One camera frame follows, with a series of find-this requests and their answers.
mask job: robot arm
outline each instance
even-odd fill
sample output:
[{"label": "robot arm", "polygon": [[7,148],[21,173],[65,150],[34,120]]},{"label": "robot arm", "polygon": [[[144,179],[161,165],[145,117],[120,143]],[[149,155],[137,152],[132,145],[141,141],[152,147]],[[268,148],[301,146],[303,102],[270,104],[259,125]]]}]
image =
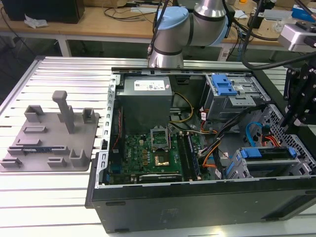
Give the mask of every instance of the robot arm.
[{"label": "robot arm", "polygon": [[226,11],[221,0],[202,0],[195,6],[193,14],[189,14],[183,7],[168,7],[154,40],[149,67],[183,67],[184,46],[208,46],[221,42],[227,31],[227,24]]}]

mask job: workbench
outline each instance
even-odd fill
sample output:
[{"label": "workbench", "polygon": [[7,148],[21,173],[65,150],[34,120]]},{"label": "workbench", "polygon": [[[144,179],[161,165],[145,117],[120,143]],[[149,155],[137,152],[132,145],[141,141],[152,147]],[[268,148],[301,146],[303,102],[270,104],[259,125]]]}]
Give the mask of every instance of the workbench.
[{"label": "workbench", "polygon": [[[256,7],[256,3],[248,1],[248,3],[239,3],[236,1],[234,8],[243,10],[247,16]],[[285,10],[282,7],[275,7],[274,9]],[[140,12],[125,12],[123,14],[116,14],[116,17],[128,17],[139,15]],[[150,21],[153,21],[154,14],[146,16]],[[64,24],[57,22],[48,22],[48,27],[33,29],[27,26],[22,21],[10,21],[9,17],[5,18],[11,28],[22,38],[40,38],[40,39],[55,39],[58,40],[62,55],[70,57],[71,51],[69,48],[69,40],[91,40],[91,41],[114,41],[114,42],[132,42],[132,43],[150,43],[153,35],[153,25],[151,22],[136,21],[136,22],[122,22],[104,15],[101,7],[86,7],[85,13],[77,24]],[[249,18],[239,19],[243,25],[247,25]],[[253,32],[258,33],[264,37],[277,38],[278,33],[272,29],[273,22],[263,20],[260,29]],[[15,37],[15,34],[10,31],[3,19],[0,19],[0,36]],[[229,37],[217,47],[221,47],[221,52],[218,61],[226,61],[230,49],[234,46],[237,40],[237,32],[234,28],[231,29]],[[264,49],[264,50],[285,50],[276,41],[264,41],[254,38],[249,44],[250,49]]]},{"label": "workbench", "polygon": [[[188,68],[244,68],[238,62],[185,61],[184,64]],[[55,90],[67,91],[68,105],[73,106],[74,112],[90,107],[100,114],[92,151],[95,156],[101,140],[111,67],[145,66],[143,59],[46,57],[35,60],[0,106],[0,157],[5,156],[7,147],[23,125],[28,105],[41,105],[44,112],[59,111],[57,104],[51,101]],[[285,68],[266,70],[265,73],[282,91]],[[84,207],[89,172],[0,173],[0,236],[108,236],[96,211]],[[315,220],[316,206],[313,206],[284,222],[122,233],[119,236],[300,234],[303,237],[316,235]]]}]

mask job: floor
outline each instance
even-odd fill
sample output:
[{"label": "floor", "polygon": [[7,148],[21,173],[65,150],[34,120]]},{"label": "floor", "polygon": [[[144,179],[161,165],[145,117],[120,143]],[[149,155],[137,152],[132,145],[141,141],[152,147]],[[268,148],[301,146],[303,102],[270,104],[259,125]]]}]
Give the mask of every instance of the floor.
[{"label": "floor", "polygon": [[[61,56],[58,43],[51,39],[22,39],[35,55]],[[34,56],[17,38],[15,48],[9,48],[0,37],[0,103],[13,89]],[[70,41],[72,55],[75,57],[111,57],[111,58],[146,58],[147,44],[121,42]],[[216,61],[220,48],[190,46],[184,49],[184,59]],[[238,61],[238,51],[234,50],[229,61]],[[276,60],[298,56],[298,53],[280,52]],[[266,50],[248,50],[249,62],[269,63],[270,52]]]}]

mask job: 3d printed holder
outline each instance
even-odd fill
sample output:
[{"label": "3d printed holder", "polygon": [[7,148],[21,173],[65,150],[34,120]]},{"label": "3d printed holder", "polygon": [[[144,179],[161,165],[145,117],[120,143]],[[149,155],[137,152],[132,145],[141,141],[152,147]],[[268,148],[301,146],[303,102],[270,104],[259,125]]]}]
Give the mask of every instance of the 3d printed holder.
[{"label": "3d printed holder", "polygon": [[99,114],[93,108],[74,113],[66,98],[65,91],[55,91],[52,96],[60,114],[44,113],[39,105],[28,106],[24,125],[0,161],[1,172],[85,171],[89,168]]}]

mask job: light blue robot joint cap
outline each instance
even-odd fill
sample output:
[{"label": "light blue robot joint cap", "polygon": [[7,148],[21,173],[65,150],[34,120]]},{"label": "light blue robot joint cap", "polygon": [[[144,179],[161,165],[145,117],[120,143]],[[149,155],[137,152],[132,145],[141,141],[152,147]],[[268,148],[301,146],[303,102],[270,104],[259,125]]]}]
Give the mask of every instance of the light blue robot joint cap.
[{"label": "light blue robot joint cap", "polygon": [[[157,20],[160,18],[161,10],[158,12]],[[189,17],[189,12],[184,7],[171,6],[167,7],[162,20],[159,24],[158,30],[168,30],[180,25]]]}]

